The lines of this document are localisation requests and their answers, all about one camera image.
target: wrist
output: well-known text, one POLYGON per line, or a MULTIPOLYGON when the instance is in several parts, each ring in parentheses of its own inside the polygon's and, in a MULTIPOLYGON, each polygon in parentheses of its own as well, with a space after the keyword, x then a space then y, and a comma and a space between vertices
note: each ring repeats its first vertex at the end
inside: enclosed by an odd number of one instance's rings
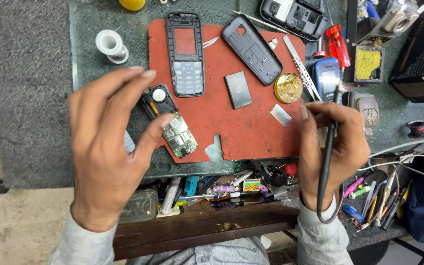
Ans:
MULTIPOLYGON (((316 212, 317 211, 317 200, 318 196, 316 192, 313 191, 307 191, 305 189, 301 189, 302 192, 302 199, 304 205, 309 208, 310 210, 316 212)), ((333 200, 333 191, 332 190, 326 190, 325 195, 323 196, 322 200, 322 212, 326 211, 333 200)))
POLYGON ((73 220, 82 228, 91 232, 106 232, 119 219, 118 213, 106 213, 104 211, 93 209, 85 203, 75 200, 70 207, 73 220))

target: solder wire spool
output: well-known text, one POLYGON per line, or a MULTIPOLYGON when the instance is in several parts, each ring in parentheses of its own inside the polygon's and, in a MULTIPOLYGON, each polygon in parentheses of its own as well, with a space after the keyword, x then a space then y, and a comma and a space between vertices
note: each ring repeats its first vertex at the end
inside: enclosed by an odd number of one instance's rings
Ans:
POLYGON ((99 32, 96 36, 96 46, 115 64, 125 63, 129 58, 129 50, 123 45, 121 36, 113 30, 99 32))
POLYGON ((282 103, 296 102, 302 95, 302 91, 302 79, 295 73, 282 73, 274 82, 274 94, 282 103))
POLYGON ((424 120, 416 120, 407 122, 405 127, 410 129, 410 138, 423 138, 424 137, 424 120))

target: gray carpet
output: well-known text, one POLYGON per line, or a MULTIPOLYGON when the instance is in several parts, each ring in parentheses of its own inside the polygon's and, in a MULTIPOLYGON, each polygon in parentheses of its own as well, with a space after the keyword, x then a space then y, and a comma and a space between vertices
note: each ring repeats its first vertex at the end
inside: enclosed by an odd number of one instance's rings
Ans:
POLYGON ((0 144, 11 188, 73 185, 67 0, 0 0, 0 144))

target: yellow sponge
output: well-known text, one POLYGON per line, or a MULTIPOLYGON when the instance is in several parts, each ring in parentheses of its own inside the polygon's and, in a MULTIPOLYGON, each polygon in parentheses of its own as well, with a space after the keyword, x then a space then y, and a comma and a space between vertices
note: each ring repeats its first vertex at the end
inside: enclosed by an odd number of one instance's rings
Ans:
POLYGON ((356 52, 356 79, 371 79, 374 69, 381 66, 381 52, 357 49, 356 52))

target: copper wire spool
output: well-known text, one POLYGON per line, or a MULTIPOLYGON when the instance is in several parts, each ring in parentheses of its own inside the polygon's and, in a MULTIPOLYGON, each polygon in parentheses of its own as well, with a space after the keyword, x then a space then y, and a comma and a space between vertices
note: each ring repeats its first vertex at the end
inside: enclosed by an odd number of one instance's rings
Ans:
POLYGON ((415 120, 407 122, 405 127, 410 129, 410 138, 423 138, 424 137, 424 120, 415 120))

